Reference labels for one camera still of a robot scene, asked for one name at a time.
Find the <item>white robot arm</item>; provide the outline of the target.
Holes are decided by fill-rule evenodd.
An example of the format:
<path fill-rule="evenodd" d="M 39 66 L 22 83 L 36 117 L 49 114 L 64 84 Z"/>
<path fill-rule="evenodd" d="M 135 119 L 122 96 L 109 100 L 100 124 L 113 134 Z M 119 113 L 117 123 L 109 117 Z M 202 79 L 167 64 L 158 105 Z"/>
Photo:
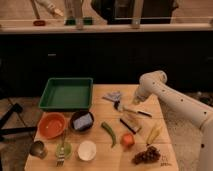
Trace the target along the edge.
<path fill-rule="evenodd" d="M 197 171 L 213 171 L 213 107 L 170 88 L 166 82 L 167 75 L 162 70 L 141 75 L 133 103 L 144 102 L 155 94 L 194 124 L 203 133 Z"/>

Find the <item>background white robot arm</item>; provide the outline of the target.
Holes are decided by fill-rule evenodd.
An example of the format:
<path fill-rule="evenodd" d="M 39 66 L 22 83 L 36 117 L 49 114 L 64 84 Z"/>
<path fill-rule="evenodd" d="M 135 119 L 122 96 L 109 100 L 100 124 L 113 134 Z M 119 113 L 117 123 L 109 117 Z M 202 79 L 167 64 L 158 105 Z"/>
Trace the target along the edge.
<path fill-rule="evenodd" d="M 53 17 L 63 17 L 63 12 L 51 0 L 36 0 L 36 2 L 44 7 Z"/>

